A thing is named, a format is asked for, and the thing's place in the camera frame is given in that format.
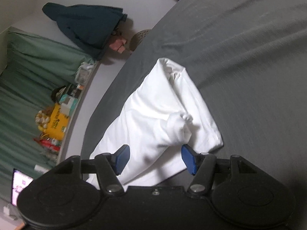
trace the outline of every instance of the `gray bed sheet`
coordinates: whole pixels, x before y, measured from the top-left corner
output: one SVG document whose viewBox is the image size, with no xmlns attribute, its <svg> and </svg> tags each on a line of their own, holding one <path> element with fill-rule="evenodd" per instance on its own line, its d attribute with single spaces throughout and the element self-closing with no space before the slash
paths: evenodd
<svg viewBox="0 0 307 230">
<path fill-rule="evenodd" d="M 185 66 L 221 131 L 215 154 L 239 154 L 297 198 L 307 229 L 307 0 L 180 0 L 128 59 L 92 115 L 88 158 L 160 57 Z M 186 171 L 167 185 L 187 185 Z"/>
</svg>

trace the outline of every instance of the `white cloth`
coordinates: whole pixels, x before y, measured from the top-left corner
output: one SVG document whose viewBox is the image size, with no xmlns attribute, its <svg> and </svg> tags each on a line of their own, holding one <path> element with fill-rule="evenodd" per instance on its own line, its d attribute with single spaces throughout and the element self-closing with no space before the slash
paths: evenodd
<svg viewBox="0 0 307 230">
<path fill-rule="evenodd" d="M 121 184 L 153 186 L 184 170 L 181 146 L 208 152 L 223 145 L 218 128 L 185 68 L 167 58 L 158 59 L 118 118 L 108 127 L 90 158 L 130 146 L 130 160 Z M 89 183 L 99 188 L 97 176 Z"/>
</svg>

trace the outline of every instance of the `hanging jacket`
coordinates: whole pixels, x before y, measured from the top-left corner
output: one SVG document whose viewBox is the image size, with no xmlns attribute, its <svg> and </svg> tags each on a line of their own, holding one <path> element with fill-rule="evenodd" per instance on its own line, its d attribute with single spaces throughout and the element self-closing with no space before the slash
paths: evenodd
<svg viewBox="0 0 307 230">
<path fill-rule="evenodd" d="M 84 52 L 95 60 L 100 60 L 105 53 L 106 44 L 112 31 L 120 21 L 126 21 L 127 15 L 122 8 L 73 5 L 64 6 L 47 3 L 43 12 L 59 29 Z"/>
</svg>

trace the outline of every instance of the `yellow box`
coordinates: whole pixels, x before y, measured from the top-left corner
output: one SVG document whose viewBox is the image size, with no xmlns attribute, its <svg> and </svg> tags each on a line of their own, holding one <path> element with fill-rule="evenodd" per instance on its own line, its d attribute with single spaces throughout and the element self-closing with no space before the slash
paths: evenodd
<svg viewBox="0 0 307 230">
<path fill-rule="evenodd" d="M 63 140 L 69 122 L 69 117 L 62 114 L 60 110 L 61 106 L 56 103 L 50 116 L 48 127 L 44 130 L 44 133 L 49 134 L 50 138 L 55 138 L 57 140 Z"/>
</svg>

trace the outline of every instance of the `mattress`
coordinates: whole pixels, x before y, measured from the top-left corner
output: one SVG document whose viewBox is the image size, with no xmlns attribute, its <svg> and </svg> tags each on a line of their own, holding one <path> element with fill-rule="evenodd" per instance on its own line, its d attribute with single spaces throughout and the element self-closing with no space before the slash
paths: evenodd
<svg viewBox="0 0 307 230">
<path fill-rule="evenodd" d="M 218 158 L 239 154 L 297 198 L 307 229 L 307 0 L 180 0 L 128 59 L 93 113 L 88 158 L 160 57 L 186 67 L 222 134 Z M 182 172 L 165 185 L 187 185 Z"/>
</svg>

